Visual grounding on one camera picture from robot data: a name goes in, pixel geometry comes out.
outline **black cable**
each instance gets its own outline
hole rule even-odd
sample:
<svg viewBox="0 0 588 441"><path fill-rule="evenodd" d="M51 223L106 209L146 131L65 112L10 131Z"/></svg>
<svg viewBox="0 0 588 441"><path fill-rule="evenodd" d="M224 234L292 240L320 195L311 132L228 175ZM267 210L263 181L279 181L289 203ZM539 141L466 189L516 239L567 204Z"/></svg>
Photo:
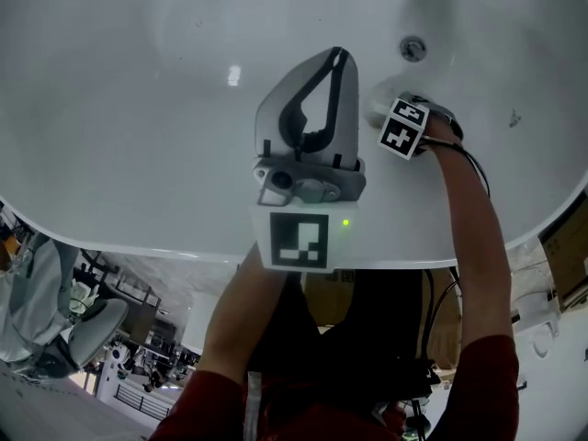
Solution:
<svg viewBox="0 0 588 441"><path fill-rule="evenodd" d="M454 281L459 281L458 269L455 266L450 266L449 272L451 273Z"/></svg>
<svg viewBox="0 0 588 441"><path fill-rule="evenodd" d="M423 412L421 412L421 403L413 401L413 412L416 420L416 432L419 435L419 441L424 441Z"/></svg>
<svg viewBox="0 0 588 441"><path fill-rule="evenodd" d="M70 298L70 300L75 300L76 302L79 302L80 304L82 304L86 310L89 309L89 307L87 305L85 305L83 302L81 302L79 299L74 299L74 298Z"/></svg>
<svg viewBox="0 0 588 441"><path fill-rule="evenodd" d="M513 271L513 275L515 275L516 273L519 273L520 271L525 271L526 269L531 269L531 268L534 268L535 266L543 265L544 263L547 263L547 261L548 260L542 260L537 263L534 263L533 265L529 265L529 266L525 266L525 267L516 269L515 271Z"/></svg>
<svg viewBox="0 0 588 441"><path fill-rule="evenodd" d="M454 275L454 277L457 276L457 270L455 270L455 267L453 267L451 269L452 274ZM459 284L459 278L457 278L455 281L453 281L441 294L441 296L439 297L439 300L437 301L437 304L435 305L435 310L433 311L432 315L431 315L431 319L428 319L428 315L427 315L427 322L425 322L424 324L424 330L423 330L423 340L421 342L421 356L425 355L424 359L428 359L428 355L426 354L426 348L429 346L429 339L431 338L431 332L433 331L433 325L435 324L435 319L437 318L437 314L439 313L439 310L441 309L441 304L443 303L443 300L449 295L449 292L451 292L451 289L453 289L457 284ZM433 293L431 294L431 302L433 302Z"/></svg>
<svg viewBox="0 0 588 441"><path fill-rule="evenodd" d="M440 141L439 139L433 139L428 136L424 136L424 141L419 143L419 147L424 145L437 145L439 147L445 147L447 149L451 149L464 155L468 159L469 163L476 171L478 176L482 179L486 187L486 193L488 194L488 198L490 197L490 184L488 183L488 178L486 177L486 174L484 173L484 170L481 167L480 163L466 149L455 143Z"/></svg>
<svg viewBox="0 0 588 441"><path fill-rule="evenodd" d="M426 269L424 271L426 273L427 280L429 281L429 288L431 289L431 299L429 300L429 308L426 313L426 319L424 320L424 328L423 328L423 339L421 340L421 359L428 359L428 354L426 353L426 347L428 344L428 337L425 340L425 336L427 334L427 329L429 325L432 325L431 319L433 318L433 300L435 299L435 282L433 280L433 275L431 271Z"/></svg>
<svg viewBox="0 0 588 441"><path fill-rule="evenodd" d="M443 294L441 294L441 297L437 301L437 305L435 305L435 311L433 312L433 318L431 320L431 328L429 329L429 335L427 335L427 343L428 343L429 337L431 335L431 331L433 330L433 324L435 323L435 319L437 318L437 314L439 313L439 309L441 309L441 304L443 303L443 299L447 297L447 295L449 294L449 292L451 292L451 289L453 289L458 283L459 283L459 280L453 281L447 287L447 289L445 289L443 291Z"/></svg>

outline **hand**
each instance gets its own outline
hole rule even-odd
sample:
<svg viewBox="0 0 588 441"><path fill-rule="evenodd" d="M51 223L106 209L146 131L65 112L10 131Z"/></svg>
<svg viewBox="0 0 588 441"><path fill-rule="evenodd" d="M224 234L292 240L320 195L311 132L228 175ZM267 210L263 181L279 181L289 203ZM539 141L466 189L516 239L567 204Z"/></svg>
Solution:
<svg viewBox="0 0 588 441"><path fill-rule="evenodd" d="M424 135L432 137L433 139L439 139L440 141L451 142L457 145L461 145L461 140L458 136L453 133L449 123L436 115L429 115L429 119L426 122L426 128L424 129ZM434 149L434 145L423 146L426 150Z"/></svg>

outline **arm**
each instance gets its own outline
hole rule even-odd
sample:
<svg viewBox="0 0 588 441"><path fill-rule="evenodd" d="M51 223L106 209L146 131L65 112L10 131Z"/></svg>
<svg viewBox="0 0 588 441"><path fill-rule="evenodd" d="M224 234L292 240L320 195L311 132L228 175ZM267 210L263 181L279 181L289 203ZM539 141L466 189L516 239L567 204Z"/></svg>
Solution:
<svg viewBox="0 0 588 441"><path fill-rule="evenodd" d="M427 133L459 143L448 125L437 118L431 119ZM463 294L462 346L485 336L512 337L511 271L492 203L465 156L441 146L430 148L441 165L449 197Z"/></svg>
<svg viewBox="0 0 588 441"><path fill-rule="evenodd" d="M265 270L257 245L251 249L212 314L198 370L243 383L247 363L274 313L286 275Z"/></svg>
<svg viewBox="0 0 588 441"><path fill-rule="evenodd" d="M427 133L459 143L432 118ZM451 211L463 298L462 353L447 408L431 440L514 440L518 394L511 274L496 214L478 174L460 153L434 146Z"/></svg>
<svg viewBox="0 0 588 441"><path fill-rule="evenodd" d="M243 439L243 389L286 273L267 271L255 245L212 313L198 370L152 441Z"/></svg>

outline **white sink basin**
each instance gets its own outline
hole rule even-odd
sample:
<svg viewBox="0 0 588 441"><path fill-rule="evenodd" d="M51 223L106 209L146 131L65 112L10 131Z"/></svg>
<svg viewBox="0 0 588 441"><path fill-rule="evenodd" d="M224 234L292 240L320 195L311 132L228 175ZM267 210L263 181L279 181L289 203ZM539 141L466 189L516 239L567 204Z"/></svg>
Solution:
<svg viewBox="0 0 588 441"><path fill-rule="evenodd" d="M384 83L458 115L514 246L588 181L587 21L586 0L0 0L0 197L67 243L238 261L255 111L341 45L362 106ZM412 34L419 63L398 49ZM340 265L453 263L434 158L380 149L365 114L367 188Z"/></svg>

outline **sink drain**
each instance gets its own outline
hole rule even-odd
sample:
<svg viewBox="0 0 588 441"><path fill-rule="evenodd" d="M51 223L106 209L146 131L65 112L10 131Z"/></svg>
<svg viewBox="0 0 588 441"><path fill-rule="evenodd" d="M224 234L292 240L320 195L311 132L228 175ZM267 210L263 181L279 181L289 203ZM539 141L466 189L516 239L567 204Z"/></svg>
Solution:
<svg viewBox="0 0 588 441"><path fill-rule="evenodd" d="M420 62L426 56L426 46L421 38L408 36L401 42L401 54L408 62Z"/></svg>

